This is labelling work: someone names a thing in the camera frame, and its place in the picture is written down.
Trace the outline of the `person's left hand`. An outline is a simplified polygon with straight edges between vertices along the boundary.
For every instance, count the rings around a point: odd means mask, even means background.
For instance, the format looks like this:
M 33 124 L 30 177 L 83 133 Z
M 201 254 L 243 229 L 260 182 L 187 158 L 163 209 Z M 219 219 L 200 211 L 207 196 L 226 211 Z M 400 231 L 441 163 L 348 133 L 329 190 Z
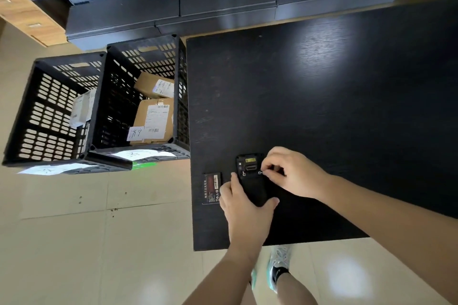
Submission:
M 249 200 L 236 173 L 232 172 L 230 181 L 221 186 L 219 203 L 228 223 L 230 245 L 262 247 L 269 234 L 274 212 L 264 213 L 263 206 L 257 207 Z

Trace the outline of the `person's right hand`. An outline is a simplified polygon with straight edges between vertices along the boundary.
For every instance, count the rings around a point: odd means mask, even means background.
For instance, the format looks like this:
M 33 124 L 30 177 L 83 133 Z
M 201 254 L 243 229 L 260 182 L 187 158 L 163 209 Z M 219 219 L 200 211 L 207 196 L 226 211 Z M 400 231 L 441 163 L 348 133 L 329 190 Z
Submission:
M 304 198 L 323 201 L 328 194 L 332 177 L 303 154 L 285 147 L 273 147 L 262 161 L 261 170 L 272 169 L 286 175 L 284 190 Z

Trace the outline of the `black handheld scanner device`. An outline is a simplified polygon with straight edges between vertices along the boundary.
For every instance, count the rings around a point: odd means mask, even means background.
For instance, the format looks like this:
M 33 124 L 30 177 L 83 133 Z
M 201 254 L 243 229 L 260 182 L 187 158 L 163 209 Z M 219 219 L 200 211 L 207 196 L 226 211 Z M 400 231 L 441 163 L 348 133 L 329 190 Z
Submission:
M 249 200 L 257 207 L 262 207 L 268 200 L 267 178 L 258 174 L 263 159 L 262 153 L 240 154 L 235 158 L 238 180 Z

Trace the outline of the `person's left forearm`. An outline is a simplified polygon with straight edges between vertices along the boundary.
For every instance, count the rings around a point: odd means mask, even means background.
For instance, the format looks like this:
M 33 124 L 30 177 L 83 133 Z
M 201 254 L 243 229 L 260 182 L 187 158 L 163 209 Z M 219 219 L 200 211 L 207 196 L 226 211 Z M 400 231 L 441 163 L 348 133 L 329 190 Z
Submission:
M 182 305 L 241 305 L 261 246 L 231 244 Z

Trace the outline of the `person's right forearm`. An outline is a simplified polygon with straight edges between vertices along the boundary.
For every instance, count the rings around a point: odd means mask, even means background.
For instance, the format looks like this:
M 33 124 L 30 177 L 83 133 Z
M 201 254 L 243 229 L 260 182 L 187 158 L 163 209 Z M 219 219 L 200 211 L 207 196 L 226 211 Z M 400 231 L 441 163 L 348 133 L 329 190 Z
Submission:
M 326 175 L 317 199 L 458 305 L 458 219 Z

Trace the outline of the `black rectangular battery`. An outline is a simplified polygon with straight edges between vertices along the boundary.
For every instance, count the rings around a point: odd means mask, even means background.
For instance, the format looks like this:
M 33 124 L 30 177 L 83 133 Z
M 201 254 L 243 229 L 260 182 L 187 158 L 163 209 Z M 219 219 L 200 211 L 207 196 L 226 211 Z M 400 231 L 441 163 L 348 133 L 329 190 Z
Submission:
M 203 205 L 219 204 L 222 184 L 221 172 L 203 174 Z

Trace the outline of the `black sock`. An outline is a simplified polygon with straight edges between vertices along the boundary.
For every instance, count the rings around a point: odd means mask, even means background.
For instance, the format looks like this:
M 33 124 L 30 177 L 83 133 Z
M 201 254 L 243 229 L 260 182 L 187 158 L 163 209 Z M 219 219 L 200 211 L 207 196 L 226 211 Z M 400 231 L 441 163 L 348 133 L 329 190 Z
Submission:
M 289 269 L 286 267 L 272 266 L 270 269 L 270 272 L 271 272 L 271 280 L 273 284 L 277 285 L 278 278 L 284 273 L 289 273 Z

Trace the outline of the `person's leg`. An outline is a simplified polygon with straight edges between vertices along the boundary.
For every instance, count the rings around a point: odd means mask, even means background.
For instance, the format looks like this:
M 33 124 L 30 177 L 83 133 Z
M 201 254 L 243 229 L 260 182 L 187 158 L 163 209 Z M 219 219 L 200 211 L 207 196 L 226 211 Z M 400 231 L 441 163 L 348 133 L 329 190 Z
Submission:
M 318 305 L 311 292 L 290 273 L 282 273 L 276 286 L 280 305 Z

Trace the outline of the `white paper crate label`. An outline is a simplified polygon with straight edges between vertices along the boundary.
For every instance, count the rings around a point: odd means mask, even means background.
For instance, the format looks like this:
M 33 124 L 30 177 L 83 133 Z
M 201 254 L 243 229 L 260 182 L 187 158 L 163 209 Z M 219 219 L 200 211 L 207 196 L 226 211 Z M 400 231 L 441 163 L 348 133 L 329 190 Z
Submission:
M 111 156 L 126 159 L 129 161 L 139 161 L 146 158 L 177 158 L 171 152 L 157 151 L 153 149 L 135 149 L 113 153 Z
M 18 174 L 27 175 L 59 175 L 70 170 L 93 168 L 97 165 L 84 164 L 84 163 L 65 163 L 58 165 L 37 165 L 24 169 Z

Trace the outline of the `large cardboard box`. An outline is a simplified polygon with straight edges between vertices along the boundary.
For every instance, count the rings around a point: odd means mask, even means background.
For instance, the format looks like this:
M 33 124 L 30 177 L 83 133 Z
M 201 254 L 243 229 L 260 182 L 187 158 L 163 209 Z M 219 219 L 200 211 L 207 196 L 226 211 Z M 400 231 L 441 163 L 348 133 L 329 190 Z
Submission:
M 144 140 L 129 142 L 151 144 L 169 141 L 173 136 L 174 99 L 141 100 L 133 127 L 145 126 Z

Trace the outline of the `white handwritten paper slip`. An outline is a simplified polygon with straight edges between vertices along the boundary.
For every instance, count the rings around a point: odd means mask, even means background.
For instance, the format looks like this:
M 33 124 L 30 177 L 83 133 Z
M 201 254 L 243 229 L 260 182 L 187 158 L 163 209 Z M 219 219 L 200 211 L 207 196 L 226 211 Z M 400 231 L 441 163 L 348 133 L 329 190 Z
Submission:
M 128 142 L 144 140 L 144 130 L 145 126 L 130 127 L 126 140 Z

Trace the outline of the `small cardboard box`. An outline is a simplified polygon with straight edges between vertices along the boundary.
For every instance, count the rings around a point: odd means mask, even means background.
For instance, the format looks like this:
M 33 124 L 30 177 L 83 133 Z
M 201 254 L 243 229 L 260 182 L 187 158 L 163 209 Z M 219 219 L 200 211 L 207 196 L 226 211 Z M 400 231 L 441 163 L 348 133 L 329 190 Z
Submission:
M 150 99 L 173 99 L 175 82 L 173 79 L 142 71 L 134 84 L 134 89 Z

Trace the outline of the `black plastic crate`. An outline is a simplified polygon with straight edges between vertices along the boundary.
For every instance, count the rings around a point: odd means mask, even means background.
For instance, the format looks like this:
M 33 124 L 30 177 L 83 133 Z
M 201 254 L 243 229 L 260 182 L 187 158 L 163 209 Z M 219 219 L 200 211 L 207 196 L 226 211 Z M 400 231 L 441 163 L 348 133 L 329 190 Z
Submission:
M 167 142 L 131 145 L 126 140 L 140 101 L 150 99 L 134 89 L 142 71 L 175 82 L 173 136 Z M 186 47 L 180 37 L 163 35 L 109 44 L 91 123 L 90 151 L 95 153 L 113 157 L 120 151 L 153 149 L 177 156 L 138 163 L 190 158 Z
M 20 171 L 37 165 L 84 163 L 93 168 L 60 175 L 130 171 L 132 162 L 90 151 L 91 128 L 69 125 L 77 96 L 98 88 L 106 52 L 39 58 L 26 88 L 4 150 L 2 166 Z

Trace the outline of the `white wrapped package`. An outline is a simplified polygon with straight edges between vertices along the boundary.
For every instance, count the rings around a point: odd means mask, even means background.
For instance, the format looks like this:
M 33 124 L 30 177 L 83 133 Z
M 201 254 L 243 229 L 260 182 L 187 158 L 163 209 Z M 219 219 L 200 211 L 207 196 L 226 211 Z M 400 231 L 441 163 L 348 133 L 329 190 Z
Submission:
M 70 122 L 71 128 L 82 127 L 90 121 L 97 89 L 91 89 L 74 100 Z

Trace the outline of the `wooden cabinet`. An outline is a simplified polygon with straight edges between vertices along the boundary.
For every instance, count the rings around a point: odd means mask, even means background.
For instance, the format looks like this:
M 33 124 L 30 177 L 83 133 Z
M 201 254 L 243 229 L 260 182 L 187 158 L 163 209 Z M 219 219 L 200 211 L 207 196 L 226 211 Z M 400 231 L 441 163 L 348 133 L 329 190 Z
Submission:
M 0 17 L 43 47 L 67 43 L 64 28 L 32 0 L 0 0 Z

